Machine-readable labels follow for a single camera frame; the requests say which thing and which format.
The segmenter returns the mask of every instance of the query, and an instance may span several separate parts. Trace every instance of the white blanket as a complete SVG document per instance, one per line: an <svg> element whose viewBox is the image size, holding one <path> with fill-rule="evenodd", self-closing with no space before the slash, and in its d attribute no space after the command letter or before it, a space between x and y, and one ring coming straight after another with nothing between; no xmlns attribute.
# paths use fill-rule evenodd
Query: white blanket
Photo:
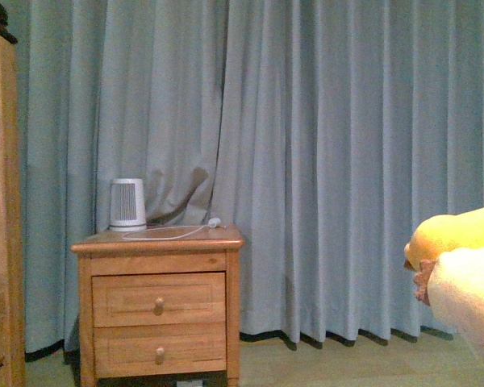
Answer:
<svg viewBox="0 0 484 387"><path fill-rule="evenodd" d="M484 248L458 248L440 255L428 298L434 316L456 327L484 361Z"/></svg>

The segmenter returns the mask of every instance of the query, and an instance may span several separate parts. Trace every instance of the wooden wardrobe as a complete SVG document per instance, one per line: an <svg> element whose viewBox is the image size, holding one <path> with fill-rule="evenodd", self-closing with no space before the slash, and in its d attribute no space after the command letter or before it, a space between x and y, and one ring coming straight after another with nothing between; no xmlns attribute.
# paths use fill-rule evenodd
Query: wooden wardrobe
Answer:
<svg viewBox="0 0 484 387"><path fill-rule="evenodd" d="M25 386L14 46L0 36L0 387Z"/></svg>

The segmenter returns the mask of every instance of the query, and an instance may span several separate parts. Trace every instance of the nightstand leg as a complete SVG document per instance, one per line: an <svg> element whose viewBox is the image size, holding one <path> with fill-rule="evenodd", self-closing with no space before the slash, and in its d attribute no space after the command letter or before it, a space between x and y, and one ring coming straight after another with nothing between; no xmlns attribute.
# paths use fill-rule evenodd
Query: nightstand leg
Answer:
<svg viewBox="0 0 484 387"><path fill-rule="evenodd" d="M79 256L79 347L81 387L97 387L91 294L91 259Z"/></svg>
<svg viewBox="0 0 484 387"><path fill-rule="evenodd" d="M238 377L228 378L227 387L239 387L239 378Z"/></svg>
<svg viewBox="0 0 484 387"><path fill-rule="evenodd" d="M238 251L227 251L227 385L238 387L240 376L240 270Z"/></svg>

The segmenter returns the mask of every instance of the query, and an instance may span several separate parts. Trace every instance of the nightstand top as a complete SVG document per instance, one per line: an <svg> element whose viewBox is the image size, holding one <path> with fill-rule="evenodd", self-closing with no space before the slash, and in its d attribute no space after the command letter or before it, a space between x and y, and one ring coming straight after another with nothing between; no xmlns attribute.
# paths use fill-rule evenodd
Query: nightstand top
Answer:
<svg viewBox="0 0 484 387"><path fill-rule="evenodd" d="M244 240L235 225L210 229L208 226L201 231L180 239L173 238L178 235L197 229L198 226L180 227L152 227L138 231L135 235L129 232L104 231L90 236L81 242L72 245L71 250L77 254L112 253L112 252L152 252L163 251L220 251L239 249ZM130 240L131 238L165 238L163 240Z"/></svg>

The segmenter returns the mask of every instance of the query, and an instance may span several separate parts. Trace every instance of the curtain fold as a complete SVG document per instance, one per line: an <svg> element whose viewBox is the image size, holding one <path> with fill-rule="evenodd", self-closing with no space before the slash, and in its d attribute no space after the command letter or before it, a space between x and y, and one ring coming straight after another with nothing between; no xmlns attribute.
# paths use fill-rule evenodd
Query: curtain fold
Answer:
<svg viewBox="0 0 484 387"><path fill-rule="evenodd" d="M94 128L105 2L31 2L17 50L23 134L26 352L78 346L77 262L94 229ZM25 6L5 3L14 15Z"/></svg>
<svg viewBox="0 0 484 387"><path fill-rule="evenodd" d="M107 228L117 177L152 222L240 227L244 333L451 331L403 247L484 206L484 0L28 4L28 352L77 347L69 245Z"/></svg>

